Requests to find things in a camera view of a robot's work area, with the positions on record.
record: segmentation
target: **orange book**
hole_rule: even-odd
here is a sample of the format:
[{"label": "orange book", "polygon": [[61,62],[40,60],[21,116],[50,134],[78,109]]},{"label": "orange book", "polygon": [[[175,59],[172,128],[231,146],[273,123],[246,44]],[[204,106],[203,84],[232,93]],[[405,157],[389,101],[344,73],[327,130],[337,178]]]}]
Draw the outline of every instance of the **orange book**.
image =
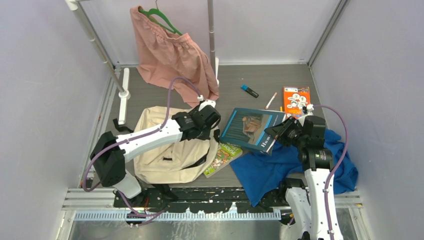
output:
[{"label": "orange book", "polygon": [[295,118],[302,116],[302,107],[311,103],[309,87],[285,86],[282,89],[284,112]]}]

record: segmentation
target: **black marker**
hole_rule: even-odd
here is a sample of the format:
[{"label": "black marker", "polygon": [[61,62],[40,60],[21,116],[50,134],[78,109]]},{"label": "black marker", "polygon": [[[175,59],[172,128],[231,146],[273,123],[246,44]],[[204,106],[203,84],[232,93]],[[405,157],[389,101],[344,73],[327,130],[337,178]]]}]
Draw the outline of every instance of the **black marker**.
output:
[{"label": "black marker", "polygon": [[253,91],[246,85],[241,85],[241,89],[243,89],[244,91],[246,91],[248,94],[252,95],[255,98],[259,97],[259,94],[257,94],[255,91]]}]

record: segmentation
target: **dark blue book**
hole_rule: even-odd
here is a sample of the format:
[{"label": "dark blue book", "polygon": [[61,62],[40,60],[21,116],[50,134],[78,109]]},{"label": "dark blue book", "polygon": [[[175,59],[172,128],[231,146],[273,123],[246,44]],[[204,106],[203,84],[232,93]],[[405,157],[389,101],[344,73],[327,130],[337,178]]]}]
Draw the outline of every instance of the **dark blue book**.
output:
[{"label": "dark blue book", "polygon": [[275,139],[265,129],[285,119],[286,114],[281,111],[236,107],[219,139],[225,144],[271,155]]}]

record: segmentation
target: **clothes hanger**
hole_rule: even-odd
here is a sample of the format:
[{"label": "clothes hanger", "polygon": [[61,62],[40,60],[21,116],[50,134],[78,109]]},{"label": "clothes hanger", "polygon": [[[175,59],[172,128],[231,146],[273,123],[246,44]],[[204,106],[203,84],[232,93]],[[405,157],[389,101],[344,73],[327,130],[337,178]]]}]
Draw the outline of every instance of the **clothes hanger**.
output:
[{"label": "clothes hanger", "polygon": [[[183,35],[180,31],[178,31],[172,24],[171,24],[171,22],[168,20],[168,18],[165,16],[165,14],[163,14],[161,11],[159,11],[159,8],[158,8],[158,0],[155,0],[155,3],[156,3],[156,8],[152,8],[152,9],[150,9],[149,11],[145,11],[145,10],[141,10],[141,9],[138,9],[138,11],[140,12],[140,13],[142,13],[142,14],[145,14],[147,17],[148,17],[148,19],[150,19],[152,22],[154,22],[154,23],[156,23],[156,24],[158,24],[159,26],[161,26],[162,28],[164,28],[164,29],[166,29],[166,30],[168,30],[168,31],[170,31],[171,33],[174,33],[174,34],[178,34],[178,35]],[[159,16],[160,18],[162,18],[164,21],[165,21],[165,23],[166,24],[168,24],[169,25],[169,27],[171,28],[171,29],[169,29],[168,27],[166,27],[166,26],[164,26],[164,25],[162,25],[161,23],[159,23],[156,19],[154,19],[153,17],[151,17],[151,15],[157,15],[157,16]]]}]

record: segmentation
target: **pink garment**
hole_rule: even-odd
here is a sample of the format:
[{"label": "pink garment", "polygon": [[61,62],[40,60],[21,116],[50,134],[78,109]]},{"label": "pink garment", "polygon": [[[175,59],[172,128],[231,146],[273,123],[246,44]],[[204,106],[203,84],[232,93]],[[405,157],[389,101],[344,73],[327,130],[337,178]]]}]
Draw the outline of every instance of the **pink garment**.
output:
[{"label": "pink garment", "polygon": [[[205,97],[216,100],[219,90],[214,71],[208,56],[190,38],[167,32],[139,12],[141,6],[130,10],[137,43],[140,65],[137,67],[141,77],[149,84],[169,88],[173,78],[183,76],[190,80]],[[177,80],[174,89],[191,107],[199,101],[196,92],[183,80]]]}]

